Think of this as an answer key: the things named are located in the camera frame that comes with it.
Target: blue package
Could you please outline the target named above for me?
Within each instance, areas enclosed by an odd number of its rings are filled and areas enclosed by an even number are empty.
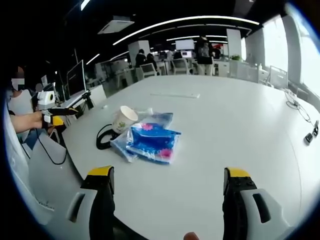
[[[140,123],[157,123],[162,128],[167,128],[173,119],[173,113],[153,113],[152,115],[142,115],[138,113]],[[110,141],[111,146],[115,151],[127,159],[128,162],[132,162],[138,155],[136,153],[127,150],[127,133],[128,130],[118,136],[116,139]]]
[[[157,123],[137,123],[127,133],[126,149],[148,160],[169,164],[179,135]]]

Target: ceiling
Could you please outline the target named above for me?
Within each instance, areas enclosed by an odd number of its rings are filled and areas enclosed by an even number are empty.
[[[23,1],[11,3],[8,22],[11,55],[24,66],[42,69],[69,69],[79,60],[92,64],[109,60],[128,50],[128,44],[149,40],[151,47],[169,46],[166,39],[194,35],[226,35],[226,27],[239,29],[244,37],[261,26],[229,19],[194,19],[161,25],[113,45],[137,30],[164,21],[191,16],[233,16],[264,23],[283,12],[285,0],[90,0],[80,11],[82,0]],[[112,16],[127,16],[135,23],[121,32],[97,34]]]

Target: white table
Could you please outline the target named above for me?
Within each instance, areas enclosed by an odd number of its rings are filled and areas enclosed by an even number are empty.
[[[159,96],[154,93],[199,98]],[[115,169],[115,216],[150,240],[222,239],[224,168],[248,171],[294,225],[309,210],[320,186],[320,137],[284,92],[225,77],[173,75],[144,79],[116,93],[63,132],[80,175],[95,167]],[[300,100],[312,120],[320,119]],[[121,105],[173,112],[170,129],[182,132],[171,165],[128,163],[112,150],[95,146],[99,129],[112,122]]]

